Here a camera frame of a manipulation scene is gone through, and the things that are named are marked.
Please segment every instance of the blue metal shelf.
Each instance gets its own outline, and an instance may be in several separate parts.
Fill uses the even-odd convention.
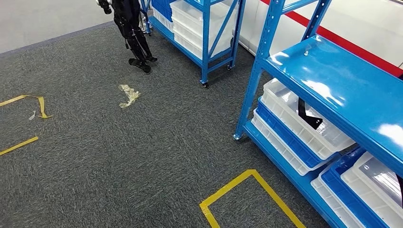
[[[323,170],[323,167],[319,170],[311,171],[305,176],[301,176],[250,121],[244,124],[243,129],[246,135],[249,136],[249,138],[252,139],[252,141],[283,172],[283,174],[287,176],[291,183],[302,193],[308,202],[312,204],[330,226],[340,228],[346,227],[311,185],[311,181],[318,176],[318,174]]]
[[[319,35],[261,66],[403,176],[402,80]]]
[[[195,55],[193,55],[191,52],[189,52],[187,49],[182,47],[180,44],[178,44],[174,38],[173,38],[173,33],[169,31],[162,23],[160,23],[156,18],[150,17],[149,21],[152,23],[153,27],[160,31],[161,34],[169,40],[172,44],[174,44],[181,52],[183,52],[187,57],[189,57],[194,63],[196,63],[200,68],[201,68],[201,77],[200,77],[200,83],[203,84],[203,86],[207,87],[208,79],[207,75],[224,65],[227,65],[228,69],[231,69],[235,66],[235,58],[238,50],[238,41],[239,41],[239,35],[240,35],[240,27],[242,24],[242,18],[243,18],[243,12],[245,9],[245,0],[233,0],[230,9],[227,13],[226,18],[223,21],[223,24],[221,25],[221,28],[218,32],[217,37],[215,38],[213,45],[211,49],[209,50],[209,28],[210,28],[210,6],[216,3],[219,3],[223,0],[211,0],[211,1],[201,1],[197,2],[195,0],[184,0],[185,2],[189,3],[196,9],[200,10],[203,13],[203,58],[202,60],[197,58]],[[224,50],[215,56],[212,56],[212,53],[217,46],[218,40],[220,39],[222,32],[225,29],[225,26],[227,25],[228,20],[230,19],[231,14],[233,13],[235,6],[239,3],[239,8],[238,8],[238,16],[236,19],[235,23],[235,31],[234,31],[234,38],[231,44],[231,47],[227,50]],[[218,58],[221,58],[225,55],[228,55],[224,60],[221,62],[209,66],[209,63],[211,63],[214,60],[217,60]]]
[[[247,120],[267,71],[340,130],[403,176],[403,81],[316,34],[331,0],[318,0],[302,41],[269,56],[280,16],[314,0],[271,1],[234,138],[246,133],[332,227],[345,227],[311,187]]]

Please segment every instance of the yellow tape square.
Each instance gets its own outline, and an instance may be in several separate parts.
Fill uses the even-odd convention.
[[[241,175],[230,181],[224,187],[219,189],[216,193],[212,194],[207,199],[200,203],[201,211],[210,223],[212,228],[219,228],[217,220],[211,213],[209,206],[214,203],[218,198],[223,196],[225,193],[233,189],[235,186],[240,184],[242,181],[246,180],[249,176],[253,176],[259,184],[264,188],[264,190],[273,198],[277,205],[283,210],[283,212],[290,218],[290,220],[295,224],[297,228],[305,228],[304,224],[298,219],[298,217],[290,210],[290,208],[283,202],[283,200],[277,195],[277,193],[265,182],[265,180],[260,176],[256,170],[246,170]]]
[[[43,99],[42,96],[20,95],[20,96],[17,96],[17,97],[12,98],[12,99],[10,99],[10,100],[1,102],[1,103],[0,103],[0,107],[2,107],[2,106],[4,106],[4,105],[7,105],[7,104],[10,104],[10,103],[12,103],[12,102],[14,102],[14,101],[21,100],[21,99],[23,99],[23,98],[25,98],[25,97],[34,97],[34,98],[37,98],[37,99],[38,99],[38,101],[39,101],[39,107],[40,107],[40,113],[41,113],[41,116],[40,116],[40,117],[41,117],[41,118],[46,119],[46,118],[52,117],[51,115],[48,116],[48,115],[45,114],[45,100]],[[6,149],[6,150],[1,151],[1,152],[0,152],[0,155],[6,154],[6,153],[8,153],[8,152],[10,152],[10,151],[12,151],[12,150],[15,150],[15,149],[17,149],[17,148],[19,148],[19,147],[21,147],[21,146],[24,146],[24,145],[26,145],[26,144],[28,144],[28,143],[31,143],[31,142],[33,142],[33,141],[36,141],[36,140],[38,140],[38,137],[35,136],[35,137],[31,138],[31,139],[28,139],[28,140],[23,141],[23,142],[21,142],[21,143],[15,145],[15,146],[12,146],[12,147],[8,148],[8,149]]]

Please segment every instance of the person's leg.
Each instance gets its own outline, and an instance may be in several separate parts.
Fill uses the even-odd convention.
[[[148,47],[147,40],[145,39],[143,31],[139,27],[139,15],[140,15],[140,3],[138,0],[128,0],[130,5],[130,11],[132,17],[130,18],[130,24],[133,27],[134,34],[140,43],[141,47],[144,49],[146,56],[145,58],[151,62],[157,61],[151,54],[150,48]]]
[[[123,38],[127,40],[127,43],[130,46],[130,50],[137,58],[137,59],[135,58],[129,59],[129,64],[142,69],[146,73],[149,73],[151,71],[151,67],[147,65],[147,61],[145,59],[141,46],[138,43],[136,37],[132,36],[130,26],[125,26],[125,24],[122,22],[122,20],[118,15],[115,15],[114,22],[118,26]]]

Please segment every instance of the white tray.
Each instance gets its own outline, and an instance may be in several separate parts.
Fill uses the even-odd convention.
[[[317,166],[308,167],[295,152],[276,134],[276,132],[267,125],[267,123],[253,110],[252,124],[262,133],[262,135],[276,148],[276,150],[284,157],[285,160],[301,175],[304,176],[309,171],[315,170],[326,161],[318,164]]]
[[[170,5],[172,9],[172,16],[177,21],[181,22],[188,28],[192,28],[193,31],[200,36],[203,35],[203,13],[201,11],[191,6],[184,0],[172,2]],[[210,6],[209,34],[215,34],[215,36],[217,35],[229,9],[230,7],[222,2]],[[236,12],[238,12],[237,9],[234,9],[224,31],[228,29],[232,31],[233,27],[235,26]]]
[[[344,172],[341,179],[388,226],[403,227],[402,195],[396,175],[369,152]]]
[[[202,48],[203,46],[203,35],[199,34],[194,31],[194,29],[187,27],[185,24],[182,22],[178,21],[175,17],[172,17],[173,21],[173,27],[177,32],[182,34],[188,41],[191,41],[192,43],[196,44],[199,48]],[[217,37],[217,34],[209,34],[209,51],[214,43],[215,38]],[[232,33],[230,29],[225,29],[218,40],[217,45],[222,46],[224,42],[228,43],[228,47],[230,47],[231,43],[231,38],[232,38]]]
[[[192,54],[194,54],[197,58],[203,59],[203,50],[202,48],[193,43],[193,41],[189,41],[186,36],[178,32],[175,28],[173,28],[173,39],[178,42],[182,47],[190,51]],[[220,53],[223,50],[226,50],[230,47],[230,43],[226,42],[221,42],[218,43],[216,48],[213,51],[213,54],[211,57],[215,56],[216,54]]]
[[[323,119],[322,124],[313,129],[297,113],[298,96],[275,78],[264,85],[261,101],[322,160],[354,144],[352,139],[305,102],[307,115]]]
[[[364,225],[359,219],[357,219],[354,213],[351,212],[350,209],[340,200],[340,198],[327,186],[327,184],[323,182],[321,175],[311,181],[311,185],[346,227],[364,228]]]
[[[171,32],[173,32],[173,23],[170,22],[166,17],[164,17],[160,12],[158,12],[158,10],[156,10],[155,8],[153,8],[153,14],[154,17],[161,22],[161,24],[163,24],[168,30],[170,30]]]

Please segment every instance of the blue crate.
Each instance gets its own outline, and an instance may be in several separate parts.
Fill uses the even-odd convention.
[[[314,168],[324,160],[320,159],[298,136],[296,136],[280,119],[276,117],[262,102],[259,97],[256,112],[259,116],[286,142],[295,154],[310,168]],[[340,156],[335,153],[327,160]]]
[[[384,221],[340,178],[340,175],[351,168],[365,152],[365,149],[358,147],[343,155],[324,170],[321,178],[365,227],[387,228]]]
[[[153,7],[158,10],[165,18],[172,22],[172,9],[169,5],[176,0],[152,0]]]

